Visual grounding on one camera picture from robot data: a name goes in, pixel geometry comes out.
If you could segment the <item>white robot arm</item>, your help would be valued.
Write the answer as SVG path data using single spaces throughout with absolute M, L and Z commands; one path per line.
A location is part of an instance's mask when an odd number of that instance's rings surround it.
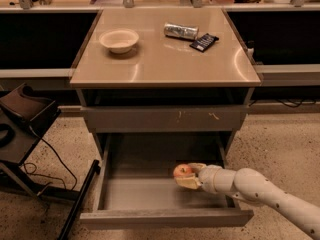
M 320 240 L 320 208 L 285 192 L 256 170 L 235 171 L 217 165 L 188 163 L 176 166 L 173 177 L 184 188 L 224 194 L 252 205 L 266 205 L 313 240 Z

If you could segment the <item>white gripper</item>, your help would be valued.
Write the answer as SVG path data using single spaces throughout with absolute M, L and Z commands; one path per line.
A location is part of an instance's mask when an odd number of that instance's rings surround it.
M 193 173 L 198 174 L 198 178 L 195 176 L 176 177 L 175 181 L 179 186 L 193 190 L 196 190 L 201 186 L 202 190 L 205 192 L 211 194 L 217 193 L 215 188 L 215 176 L 218 171 L 221 170 L 220 166 L 206 166 L 204 163 L 189 163 L 188 166 L 192 169 Z

